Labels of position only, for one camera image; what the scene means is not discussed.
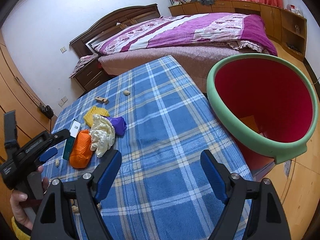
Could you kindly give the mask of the dark wooden nightstand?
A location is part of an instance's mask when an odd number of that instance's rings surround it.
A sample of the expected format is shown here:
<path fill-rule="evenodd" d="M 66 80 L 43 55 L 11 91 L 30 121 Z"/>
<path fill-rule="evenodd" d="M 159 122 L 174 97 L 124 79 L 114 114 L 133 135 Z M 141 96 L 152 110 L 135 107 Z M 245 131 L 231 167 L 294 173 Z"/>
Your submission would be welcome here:
<path fill-rule="evenodd" d="M 107 74 L 97 59 L 92 59 L 84 64 L 71 78 L 74 79 L 85 92 L 89 92 L 106 81 L 111 80 L 113 76 Z"/>

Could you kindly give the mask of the purple floral quilt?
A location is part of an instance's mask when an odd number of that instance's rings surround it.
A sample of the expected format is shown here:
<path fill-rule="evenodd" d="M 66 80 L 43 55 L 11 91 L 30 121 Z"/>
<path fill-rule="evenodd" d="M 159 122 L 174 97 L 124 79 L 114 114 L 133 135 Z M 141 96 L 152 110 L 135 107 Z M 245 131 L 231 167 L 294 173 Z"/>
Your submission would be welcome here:
<path fill-rule="evenodd" d="M 134 24 L 95 44 L 103 55 L 148 48 L 211 44 L 239 50 L 245 47 L 276 56 L 258 15 L 215 12 L 160 17 Z"/>

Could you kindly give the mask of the long wooden cabinet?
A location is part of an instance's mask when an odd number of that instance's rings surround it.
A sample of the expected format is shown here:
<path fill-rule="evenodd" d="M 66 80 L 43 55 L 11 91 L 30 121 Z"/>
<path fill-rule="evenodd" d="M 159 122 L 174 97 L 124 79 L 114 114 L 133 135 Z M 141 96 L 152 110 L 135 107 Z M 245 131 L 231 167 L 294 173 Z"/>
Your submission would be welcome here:
<path fill-rule="evenodd" d="M 236 12 L 259 15 L 265 23 L 266 35 L 278 42 L 290 55 L 300 61 L 305 59 L 306 18 L 286 9 L 257 2 L 216 0 L 214 4 L 187 2 L 169 7 L 172 16 L 204 14 L 210 12 Z"/>

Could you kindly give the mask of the orange cardboard box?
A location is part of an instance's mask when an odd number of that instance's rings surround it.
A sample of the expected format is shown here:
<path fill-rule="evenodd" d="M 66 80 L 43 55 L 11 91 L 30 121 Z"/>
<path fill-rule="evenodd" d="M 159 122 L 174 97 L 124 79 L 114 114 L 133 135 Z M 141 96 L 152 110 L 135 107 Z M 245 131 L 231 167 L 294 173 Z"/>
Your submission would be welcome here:
<path fill-rule="evenodd" d="M 258 134 L 263 133 L 253 115 L 240 118 L 239 120 L 243 124 L 245 124 L 247 127 L 249 127 L 251 130 L 255 131 L 256 133 L 258 133 Z"/>

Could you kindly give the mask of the peanut at left edge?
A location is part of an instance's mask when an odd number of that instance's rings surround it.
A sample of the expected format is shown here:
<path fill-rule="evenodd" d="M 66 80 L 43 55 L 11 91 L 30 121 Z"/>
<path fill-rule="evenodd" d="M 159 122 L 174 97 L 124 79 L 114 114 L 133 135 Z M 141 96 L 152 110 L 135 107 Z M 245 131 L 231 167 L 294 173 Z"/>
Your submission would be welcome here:
<path fill-rule="evenodd" d="M 79 207 L 77 206 L 75 200 L 71 199 L 71 208 L 73 213 L 79 213 Z"/>

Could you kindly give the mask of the cream plastic bag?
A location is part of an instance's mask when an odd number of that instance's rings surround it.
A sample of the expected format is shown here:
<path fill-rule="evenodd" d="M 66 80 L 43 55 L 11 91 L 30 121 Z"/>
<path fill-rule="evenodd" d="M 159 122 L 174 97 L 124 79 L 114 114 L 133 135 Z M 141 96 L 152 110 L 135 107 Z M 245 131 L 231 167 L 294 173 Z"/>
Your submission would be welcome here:
<path fill-rule="evenodd" d="M 93 124 L 89 134 L 91 135 L 91 151 L 101 158 L 115 141 L 115 130 L 112 124 L 103 116 L 93 114 Z"/>

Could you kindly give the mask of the peanut beside orange box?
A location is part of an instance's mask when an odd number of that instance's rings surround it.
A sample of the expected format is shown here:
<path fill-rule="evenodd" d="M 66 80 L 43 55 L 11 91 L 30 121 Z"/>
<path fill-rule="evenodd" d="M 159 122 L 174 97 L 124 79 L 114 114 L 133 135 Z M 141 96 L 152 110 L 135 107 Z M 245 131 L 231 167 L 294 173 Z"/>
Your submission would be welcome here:
<path fill-rule="evenodd" d="M 60 160 L 59 160 L 59 159 L 56 159 L 56 160 L 55 160 L 55 167 L 59 167 L 59 165 L 60 165 Z"/>

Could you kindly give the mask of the purple wrapper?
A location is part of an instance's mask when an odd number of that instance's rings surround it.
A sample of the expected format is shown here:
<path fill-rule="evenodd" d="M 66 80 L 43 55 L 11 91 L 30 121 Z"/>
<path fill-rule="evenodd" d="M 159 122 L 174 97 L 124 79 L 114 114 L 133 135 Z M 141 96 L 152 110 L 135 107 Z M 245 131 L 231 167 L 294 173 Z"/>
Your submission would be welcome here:
<path fill-rule="evenodd" d="M 123 136 L 125 134 L 127 124 L 122 116 L 116 118 L 107 117 L 107 120 L 114 127 L 116 135 Z"/>

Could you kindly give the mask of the blue plaid table cloth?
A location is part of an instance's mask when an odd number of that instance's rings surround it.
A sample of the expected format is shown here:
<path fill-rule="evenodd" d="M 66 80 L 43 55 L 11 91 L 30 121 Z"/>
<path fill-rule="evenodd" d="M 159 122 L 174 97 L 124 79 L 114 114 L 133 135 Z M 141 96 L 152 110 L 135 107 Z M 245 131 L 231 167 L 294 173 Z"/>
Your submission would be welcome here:
<path fill-rule="evenodd" d="M 116 137 L 120 170 L 101 215 L 114 239 L 207 239 L 223 204 L 216 199 L 200 164 L 210 150 L 229 171 L 249 180 L 238 147 L 183 67 L 165 56 L 107 81 L 65 108 L 54 131 L 84 115 L 105 96 L 110 116 L 127 128 Z"/>

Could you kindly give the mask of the orange foam net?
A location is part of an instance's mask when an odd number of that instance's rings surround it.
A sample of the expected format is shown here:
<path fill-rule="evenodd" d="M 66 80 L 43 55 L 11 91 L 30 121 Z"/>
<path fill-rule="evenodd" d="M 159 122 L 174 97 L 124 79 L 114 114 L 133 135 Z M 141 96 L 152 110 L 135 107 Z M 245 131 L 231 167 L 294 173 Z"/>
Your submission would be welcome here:
<path fill-rule="evenodd" d="M 69 164 L 73 168 L 85 168 L 93 152 L 91 151 L 91 135 L 89 130 L 81 130 L 74 142 L 72 152 L 69 156 Z"/>

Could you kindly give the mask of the black plug on wardrobe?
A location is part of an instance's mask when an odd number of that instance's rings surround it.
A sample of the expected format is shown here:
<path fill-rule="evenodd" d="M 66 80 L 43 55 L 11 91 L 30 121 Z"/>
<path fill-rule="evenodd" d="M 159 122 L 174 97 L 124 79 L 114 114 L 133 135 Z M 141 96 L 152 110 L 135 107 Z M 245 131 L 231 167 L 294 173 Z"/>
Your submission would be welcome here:
<path fill-rule="evenodd" d="M 39 109 L 48 119 L 51 119 L 54 116 L 53 109 L 49 105 L 40 103 Z"/>

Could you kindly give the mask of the far small peanut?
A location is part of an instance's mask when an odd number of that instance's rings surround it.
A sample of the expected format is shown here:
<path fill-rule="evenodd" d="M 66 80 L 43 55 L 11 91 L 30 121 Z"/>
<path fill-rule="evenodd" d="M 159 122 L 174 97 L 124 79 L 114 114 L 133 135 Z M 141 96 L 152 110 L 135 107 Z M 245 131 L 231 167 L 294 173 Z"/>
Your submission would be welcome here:
<path fill-rule="evenodd" d="M 130 95 L 130 92 L 128 90 L 124 90 L 123 93 L 124 93 L 125 96 Z"/>

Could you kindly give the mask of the red bucket green rim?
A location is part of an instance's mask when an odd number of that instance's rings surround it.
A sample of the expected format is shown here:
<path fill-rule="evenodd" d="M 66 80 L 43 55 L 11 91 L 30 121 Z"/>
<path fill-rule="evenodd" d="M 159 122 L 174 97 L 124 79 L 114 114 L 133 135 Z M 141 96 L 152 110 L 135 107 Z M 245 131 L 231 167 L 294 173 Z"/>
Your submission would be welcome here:
<path fill-rule="evenodd" d="M 276 56 L 248 53 L 216 63 L 207 76 L 209 103 L 234 138 L 255 180 L 307 150 L 318 121 L 307 77 Z M 262 134 L 239 119 L 253 115 Z"/>

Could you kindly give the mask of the white teal medicine box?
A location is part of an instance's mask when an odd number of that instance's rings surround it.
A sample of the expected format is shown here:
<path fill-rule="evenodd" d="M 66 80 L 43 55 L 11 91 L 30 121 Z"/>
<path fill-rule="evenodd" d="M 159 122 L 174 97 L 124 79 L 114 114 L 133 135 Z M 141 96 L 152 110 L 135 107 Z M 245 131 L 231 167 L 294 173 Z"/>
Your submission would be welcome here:
<path fill-rule="evenodd" d="M 63 156 L 62 158 L 66 161 L 69 160 L 69 156 L 71 155 L 76 137 L 80 131 L 80 122 L 76 121 L 75 119 L 72 122 L 72 125 L 69 129 L 70 137 L 66 140 L 64 149 L 63 149 Z"/>

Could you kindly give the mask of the wooden wardrobe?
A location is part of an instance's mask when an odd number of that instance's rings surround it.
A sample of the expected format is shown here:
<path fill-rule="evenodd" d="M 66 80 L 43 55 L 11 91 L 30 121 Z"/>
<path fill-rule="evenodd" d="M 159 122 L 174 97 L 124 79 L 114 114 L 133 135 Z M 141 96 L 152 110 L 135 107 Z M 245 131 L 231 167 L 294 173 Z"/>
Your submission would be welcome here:
<path fill-rule="evenodd" d="M 56 116 L 48 119 L 38 108 L 41 102 L 15 66 L 1 37 L 1 163 L 7 160 L 4 148 L 4 113 L 16 111 L 18 143 L 23 146 L 44 130 L 51 131 Z"/>

